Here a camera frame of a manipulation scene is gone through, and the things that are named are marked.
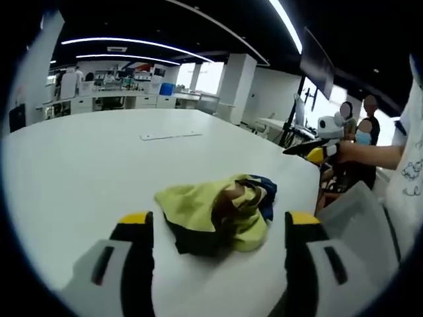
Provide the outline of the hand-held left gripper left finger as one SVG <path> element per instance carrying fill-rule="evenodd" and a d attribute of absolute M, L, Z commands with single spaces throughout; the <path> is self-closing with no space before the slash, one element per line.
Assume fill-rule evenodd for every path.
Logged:
<path fill-rule="evenodd" d="M 61 299 L 76 316 L 154 316 L 153 246 L 152 212 L 126 215 L 74 263 Z"/>

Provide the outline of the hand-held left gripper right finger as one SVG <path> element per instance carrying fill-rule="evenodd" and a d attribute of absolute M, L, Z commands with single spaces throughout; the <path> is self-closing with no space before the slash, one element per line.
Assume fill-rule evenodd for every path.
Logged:
<path fill-rule="evenodd" d="M 357 316 L 398 269 L 384 214 L 347 212 L 318 220 L 288 211 L 285 226 L 286 316 Z"/>

